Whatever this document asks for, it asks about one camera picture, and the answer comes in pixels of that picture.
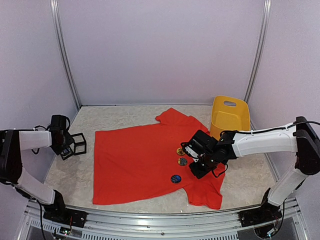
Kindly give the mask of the yellow plastic basket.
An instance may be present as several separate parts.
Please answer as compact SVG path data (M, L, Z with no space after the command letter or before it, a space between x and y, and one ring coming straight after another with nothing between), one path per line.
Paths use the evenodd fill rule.
M218 140L222 131L250 129L250 111L245 101L223 95L214 98L209 131L211 137Z

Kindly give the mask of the right aluminium corner post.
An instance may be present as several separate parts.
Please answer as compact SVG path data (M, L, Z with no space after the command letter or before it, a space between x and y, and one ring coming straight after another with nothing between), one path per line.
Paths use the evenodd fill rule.
M270 20L270 13L271 13L271 0L265 0L263 5L263 11L262 11L262 19L261 19L261 25L258 35L258 42L257 42L257 48L254 55L253 65L249 76L249 82L246 88L246 92L244 95L244 101L248 104L250 101L250 98L252 96L254 85L257 79L259 66L261 63L263 51L264 51L264 45L265 40L268 32L268 25Z

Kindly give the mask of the black display box right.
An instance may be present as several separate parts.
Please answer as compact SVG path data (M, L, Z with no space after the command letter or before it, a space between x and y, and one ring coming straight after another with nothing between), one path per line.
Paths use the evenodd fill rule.
M75 156L87 153L87 141L84 134L76 133L71 135L73 138L73 153Z

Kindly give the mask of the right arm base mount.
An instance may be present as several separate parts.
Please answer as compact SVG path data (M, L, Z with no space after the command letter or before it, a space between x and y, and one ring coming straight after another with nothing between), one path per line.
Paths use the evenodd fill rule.
M268 202L269 192L270 188L264 193L259 207L239 212L242 227L258 225L283 217L280 206L275 206Z

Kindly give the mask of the red t-shirt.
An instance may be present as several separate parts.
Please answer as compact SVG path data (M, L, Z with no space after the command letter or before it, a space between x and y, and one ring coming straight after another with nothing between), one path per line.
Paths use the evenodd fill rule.
M181 143L190 140L196 131L208 129L195 117L174 108L155 119L155 124L95 133L92 202L124 204L183 189L191 205L219 210L224 165L197 179L187 165L178 164ZM172 183L172 175L180 175L181 182Z

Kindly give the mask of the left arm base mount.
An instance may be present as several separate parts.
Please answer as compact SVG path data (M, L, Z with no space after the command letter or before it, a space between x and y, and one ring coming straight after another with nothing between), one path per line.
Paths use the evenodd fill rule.
M54 201L52 204L43 204L46 220L68 225L71 227L84 228L88 213L82 210L67 208L63 196L54 190Z

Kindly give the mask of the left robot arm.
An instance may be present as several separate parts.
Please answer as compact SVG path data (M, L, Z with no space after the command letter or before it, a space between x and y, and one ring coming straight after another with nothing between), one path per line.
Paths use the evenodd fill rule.
M69 133L71 121L65 115L51 116L44 130L6 129L0 131L0 183L9 185L45 206L57 221L63 223L70 218L70 211L61 203L55 203L58 192L44 185L30 174L24 164L31 151L50 149L57 156L72 155L73 137Z

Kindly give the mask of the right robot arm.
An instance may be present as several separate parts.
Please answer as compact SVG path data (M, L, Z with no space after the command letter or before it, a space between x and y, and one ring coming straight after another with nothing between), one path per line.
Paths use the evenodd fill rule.
M293 123L262 130L224 130L215 139L198 130L188 142L181 143L182 150L194 162L189 165L192 174L201 179L213 172L218 164L226 165L248 155L290 152L295 153L295 164L268 189L256 218L266 222L285 199L296 190L308 176L320 171L320 138L314 131L314 121L298 116Z

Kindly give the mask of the black display box left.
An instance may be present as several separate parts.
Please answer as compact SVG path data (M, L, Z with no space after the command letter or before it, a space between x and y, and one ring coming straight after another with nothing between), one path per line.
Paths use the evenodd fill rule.
M72 157L73 155L74 155L74 151L70 147L65 148L60 153L60 156L61 156L63 161L67 160L68 158Z

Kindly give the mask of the blue starry round brooch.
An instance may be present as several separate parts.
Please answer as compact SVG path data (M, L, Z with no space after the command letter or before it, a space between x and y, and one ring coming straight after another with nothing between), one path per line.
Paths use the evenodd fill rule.
M181 180L182 180L182 177L181 177L180 175L178 175L178 174L174 174L174 175L172 175L172 176L170 177L170 181L171 181L172 183L174 183L174 184L180 183Z

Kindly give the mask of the aluminium front rail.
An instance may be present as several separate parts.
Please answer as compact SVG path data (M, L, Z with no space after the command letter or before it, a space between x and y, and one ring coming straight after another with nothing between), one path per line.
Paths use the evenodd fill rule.
M255 205L228 210L193 213L128 213L75 207L87 213L83 227L64 227L40 219L39 205L29 201L19 222L15 240L257 240L263 224L243 227L240 212Z

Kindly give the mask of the yellow round brooch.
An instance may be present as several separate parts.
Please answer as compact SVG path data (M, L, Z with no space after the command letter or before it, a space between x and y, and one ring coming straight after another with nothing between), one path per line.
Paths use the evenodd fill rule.
M185 155L185 152L183 151L182 148L178 148L178 149L176 150L176 153L177 153L179 156Z

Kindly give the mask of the black display box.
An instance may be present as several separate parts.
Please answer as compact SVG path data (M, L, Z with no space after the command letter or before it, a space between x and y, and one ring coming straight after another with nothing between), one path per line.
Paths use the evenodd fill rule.
M73 138L73 153L75 156L87 153L87 141L84 134L76 133L71 135Z
M72 157L73 155L74 155L74 151L70 147L65 148L60 153L60 156L61 156L63 161L67 160L68 158Z

